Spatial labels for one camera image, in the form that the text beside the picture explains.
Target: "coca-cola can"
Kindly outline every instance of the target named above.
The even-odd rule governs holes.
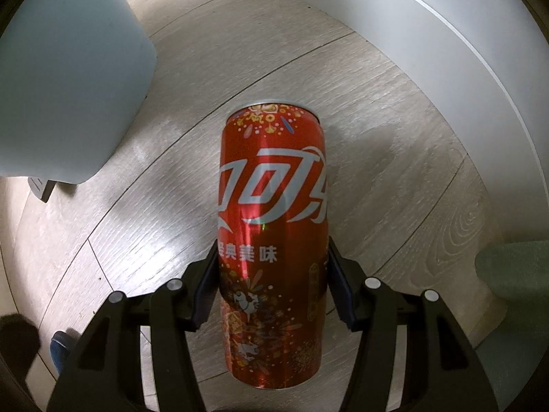
[[[251,386],[298,385],[320,367],[328,222],[322,128],[261,103],[221,140],[218,245],[227,368]]]

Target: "chinese character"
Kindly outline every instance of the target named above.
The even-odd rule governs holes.
[[[276,262],[276,247],[271,246],[260,246],[259,247],[259,261],[269,263]]]
[[[252,245],[241,245],[241,261],[248,260],[249,262],[254,261],[254,247]]]
[[[228,259],[237,259],[237,247],[232,243],[227,243],[227,249],[225,251],[225,257]]]

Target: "silver screw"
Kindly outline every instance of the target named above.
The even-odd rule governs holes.
[[[112,304],[117,304],[122,299],[124,299],[124,293],[122,293],[122,291],[114,291],[114,293],[109,295],[109,302]]]
[[[172,279],[166,284],[166,286],[170,291],[177,291],[183,287],[183,282],[180,279]]]
[[[369,277],[364,281],[364,285],[366,285],[369,289],[378,289],[381,286],[381,282],[378,278]]]
[[[429,302],[436,302],[440,298],[439,294],[433,290],[428,289],[425,291],[425,299],[427,299]]]

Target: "soda can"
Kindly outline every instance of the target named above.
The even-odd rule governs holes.
[[[227,368],[251,386],[298,385],[320,367],[328,222],[324,135],[302,107],[234,113],[221,140],[218,208]]]

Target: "wooden floor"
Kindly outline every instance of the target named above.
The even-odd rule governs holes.
[[[448,124],[373,45],[299,0],[128,0],[158,65],[114,156],[88,182],[59,184],[49,202],[2,181],[0,241],[20,312],[39,324],[45,365],[56,330],[83,331],[112,290],[154,290],[201,258],[216,237],[220,134],[239,105],[305,104],[326,133],[329,224],[341,252],[394,289],[440,291],[473,343],[503,306],[477,279],[474,256],[501,240],[482,181]],[[259,391],[232,378],[219,300],[189,335],[208,410],[337,410],[359,337],[329,300],[323,363],[312,380]],[[144,389],[154,408],[150,342]],[[402,372],[396,369],[396,406]]]

